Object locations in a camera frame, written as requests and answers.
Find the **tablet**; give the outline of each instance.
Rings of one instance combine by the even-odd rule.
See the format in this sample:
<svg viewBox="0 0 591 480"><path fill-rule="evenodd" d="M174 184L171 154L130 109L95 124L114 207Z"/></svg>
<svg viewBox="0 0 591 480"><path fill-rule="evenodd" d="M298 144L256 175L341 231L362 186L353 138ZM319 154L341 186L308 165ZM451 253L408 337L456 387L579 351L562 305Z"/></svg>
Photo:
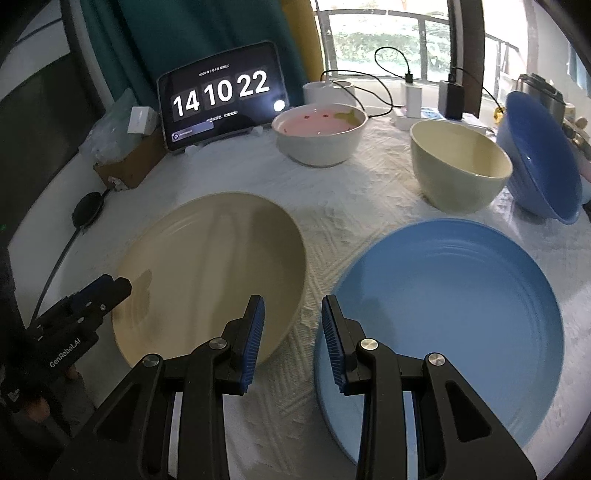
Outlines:
<svg viewBox="0 0 591 480"><path fill-rule="evenodd" d="M165 73L158 100L168 150L265 125L288 108L270 41L234 48Z"/></svg>

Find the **white cup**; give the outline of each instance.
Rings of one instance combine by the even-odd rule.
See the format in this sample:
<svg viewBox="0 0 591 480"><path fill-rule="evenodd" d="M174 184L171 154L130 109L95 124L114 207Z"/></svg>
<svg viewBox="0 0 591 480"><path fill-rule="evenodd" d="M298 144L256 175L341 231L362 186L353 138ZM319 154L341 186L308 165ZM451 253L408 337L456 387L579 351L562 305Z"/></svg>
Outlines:
<svg viewBox="0 0 591 480"><path fill-rule="evenodd" d="M306 83L303 89L306 105L343 103L357 106L357 101L352 96L355 95L355 85L348 80L334 80L328 84L326 82L310 82Z"/></svg>

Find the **beige plate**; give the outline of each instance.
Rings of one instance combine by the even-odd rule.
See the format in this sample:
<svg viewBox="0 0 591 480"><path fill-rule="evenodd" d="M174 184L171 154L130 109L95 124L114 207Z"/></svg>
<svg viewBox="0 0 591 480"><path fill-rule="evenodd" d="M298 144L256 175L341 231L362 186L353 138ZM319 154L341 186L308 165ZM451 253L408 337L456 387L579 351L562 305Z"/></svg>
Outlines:
<svg viewBox="0 0 591 480"><path fill-rule="evenodd" d="M265 299L258 361L273 353L300 308L306 251L279 206L247 193L219 193L182 205L127 252L119 276L131 297L113 311L130 365L147 353L172 358L220 336L242 317L251 294Z"/></svg>

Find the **green foliage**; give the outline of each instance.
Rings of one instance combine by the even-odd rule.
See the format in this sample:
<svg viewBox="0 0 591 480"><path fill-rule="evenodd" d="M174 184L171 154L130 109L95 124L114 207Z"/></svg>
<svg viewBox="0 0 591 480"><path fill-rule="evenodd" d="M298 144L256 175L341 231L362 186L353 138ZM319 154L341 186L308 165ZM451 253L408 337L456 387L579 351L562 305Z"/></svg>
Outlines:
<svg viewBox="0 0 591 480"><path fill-rule="evenodd" d="M420 64L421 47L418 41L418 24L415 35L404 33L334 33L336 56L339 60L364 63L374 60L374 52L383 46L400 49L411 64ZM446 72L450 65L449 26L426 22L429 71ZM384 63L405 66L404 60L394 50L382 50L379 59Z"/></svg>

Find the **round black device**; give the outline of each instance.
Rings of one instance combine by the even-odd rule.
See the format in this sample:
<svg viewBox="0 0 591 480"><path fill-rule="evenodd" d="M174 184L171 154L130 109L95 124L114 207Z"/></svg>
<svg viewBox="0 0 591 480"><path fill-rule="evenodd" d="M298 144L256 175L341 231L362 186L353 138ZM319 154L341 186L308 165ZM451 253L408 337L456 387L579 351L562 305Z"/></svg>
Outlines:
<svg viewBox="0 0 591 480"><path fill-rule="evenodd" d="M92 192L84 195L72 212L72 222L76 229L88 228L98 218L104 205L103 194Z"/></svg>

